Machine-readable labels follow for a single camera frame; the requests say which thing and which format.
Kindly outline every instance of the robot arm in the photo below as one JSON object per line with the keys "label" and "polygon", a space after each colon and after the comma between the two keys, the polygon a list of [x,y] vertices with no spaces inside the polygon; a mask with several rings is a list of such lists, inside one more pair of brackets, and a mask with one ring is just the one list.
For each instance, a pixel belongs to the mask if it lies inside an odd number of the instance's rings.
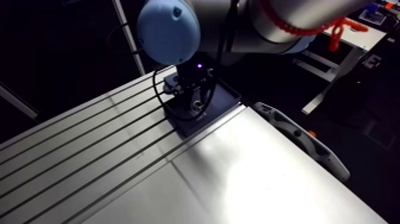
{"label": "robot arm", "polygon": [[[281,54],[308,42],[299,43],[302,36],[281,29],[277,22],[318,29],[371,1],[148,0],[138,18],[137,35],[146,53],[162,64],[184,63],[196,51],[217,52],[223,29],[224,52]],[[271,12],[279,21],[273,21]]]}

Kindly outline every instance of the aluminum table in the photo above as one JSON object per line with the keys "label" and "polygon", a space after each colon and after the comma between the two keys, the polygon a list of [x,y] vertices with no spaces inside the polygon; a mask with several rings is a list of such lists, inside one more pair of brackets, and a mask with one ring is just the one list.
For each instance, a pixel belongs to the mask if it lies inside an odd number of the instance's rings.
{"label": "aluminum table", "polygon": [[244,105],[183,139],[150,77],[1,144],[0,223],[385,223]]}

